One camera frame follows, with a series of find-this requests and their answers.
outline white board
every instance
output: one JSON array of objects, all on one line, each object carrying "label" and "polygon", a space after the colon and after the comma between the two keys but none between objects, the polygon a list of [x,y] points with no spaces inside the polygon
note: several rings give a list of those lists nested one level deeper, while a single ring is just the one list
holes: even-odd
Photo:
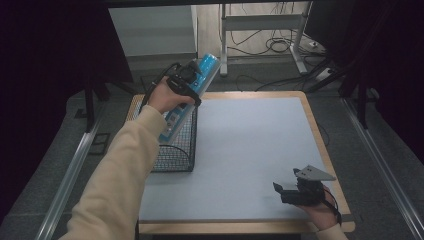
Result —
[{"label": "white board", "polygon": [[299,98],[204,100],[197,128],[193,172],[150,174],[140,220],[307,218],[272,184],[295,188],[293,168],[308,164],[325,171]]}]

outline person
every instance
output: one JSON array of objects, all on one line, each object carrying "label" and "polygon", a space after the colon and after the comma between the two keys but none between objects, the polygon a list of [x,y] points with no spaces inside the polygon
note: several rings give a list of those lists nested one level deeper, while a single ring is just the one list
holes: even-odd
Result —
[{"label": "person", "polygon": [[[127,121],[114,137],[72,209],[61,240],[134,239],[145,180],[159,152],[158,137],[166,127],[162,114],[181,103],[194,104],[194,100],[175,94],[162,79],[139,116]],[[335,216],[322,206],[299,207],[320,230],[319,239],[345,237]]]}]

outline white wall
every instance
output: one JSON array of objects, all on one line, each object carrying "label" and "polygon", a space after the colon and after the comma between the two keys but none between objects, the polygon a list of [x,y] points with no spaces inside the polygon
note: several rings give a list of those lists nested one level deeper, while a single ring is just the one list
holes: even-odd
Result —
[{"label": "white wall", "polygon": [[195,53],[196,6],[111,8],[125,56]]}]

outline wire basket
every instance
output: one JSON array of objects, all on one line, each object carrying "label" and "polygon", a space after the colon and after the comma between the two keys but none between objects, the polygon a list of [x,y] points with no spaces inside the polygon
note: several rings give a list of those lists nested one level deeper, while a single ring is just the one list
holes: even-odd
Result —
[{"label": "wire basket", "polygon": [[[127,121],[137,118],[143,95],[133,97]],[[187,118],[171,145],[160,145],[152,172],[191,172],[194,168],[197,136],[197,107]]]}]

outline hand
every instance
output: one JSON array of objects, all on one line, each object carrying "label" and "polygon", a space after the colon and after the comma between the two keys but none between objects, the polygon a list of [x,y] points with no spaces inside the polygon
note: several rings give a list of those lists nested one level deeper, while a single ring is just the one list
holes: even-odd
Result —
[{"label": "hand", "polygon": [[[334,206],[334,199],[330,195],[330,189],[324,186],[325,199]],[[308,215],[311,221],[315,226],[320,230],[325,230],[333,227],[337,224],[337,218],[334,215],[333,211],[330,208],[325,206],[323,203],[320,203],[317,206],[297,206],[300,209],[303,209]]]},{"label": "hand", "polygon": [[165,113],[174,109],[181,103],[194,104],[194,99],[189,96],[181,96],[174,93],[166,83],[168,77],[162,78],[150,96],[149,106],[154,107],[160,113]]}]

